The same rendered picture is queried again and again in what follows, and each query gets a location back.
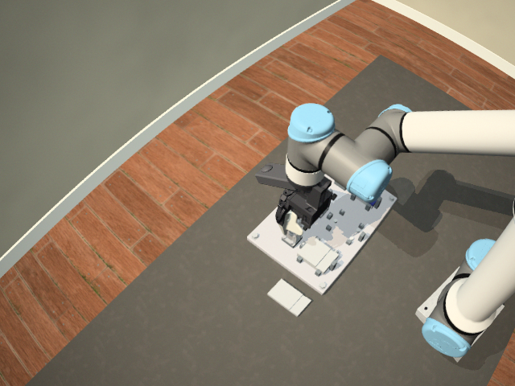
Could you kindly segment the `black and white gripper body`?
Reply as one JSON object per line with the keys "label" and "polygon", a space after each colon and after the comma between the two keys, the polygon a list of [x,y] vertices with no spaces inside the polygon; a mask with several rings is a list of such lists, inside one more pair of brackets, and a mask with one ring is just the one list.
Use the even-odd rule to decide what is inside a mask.
{"label": "black and white gripper body", "polygon": [[287,175],[286,178],[289,184],[298,190],[293,191],[286,189],[281,194],[279,203],[282,201],[285,202],[284,208],[288,211],[291,210],[300,219],[303,214],[301,224],[310,229],[311,225],[313,225],[313,223],[317,221],[317,219],[330,206],[332,193],[328,188],[332,185],[332,181],[324,176],[323,179],[315,185],[302,186],[291,181]]}

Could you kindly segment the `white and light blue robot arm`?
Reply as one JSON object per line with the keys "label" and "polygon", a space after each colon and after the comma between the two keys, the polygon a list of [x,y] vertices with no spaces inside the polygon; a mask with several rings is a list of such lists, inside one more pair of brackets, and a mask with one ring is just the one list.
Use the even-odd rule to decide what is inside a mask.
{"label": "white and light blue robot arm", "polygon": [[[515,157],[515,110],[412,112],[391,105],[355,140],[335,127],[326,107],[297,107],[288,127],[286,165],[267,163],[255,174],[257,181],[297,191],[286,175],[312,186],[326,174],[373,203],[386,189],[393,174],[389,164],[400,153]],[[465,356],[492,324],[495,310],[515,293],[515,199],[513,216],[497,241],[472,243],[426,318],[422,335],[444,355]]]}

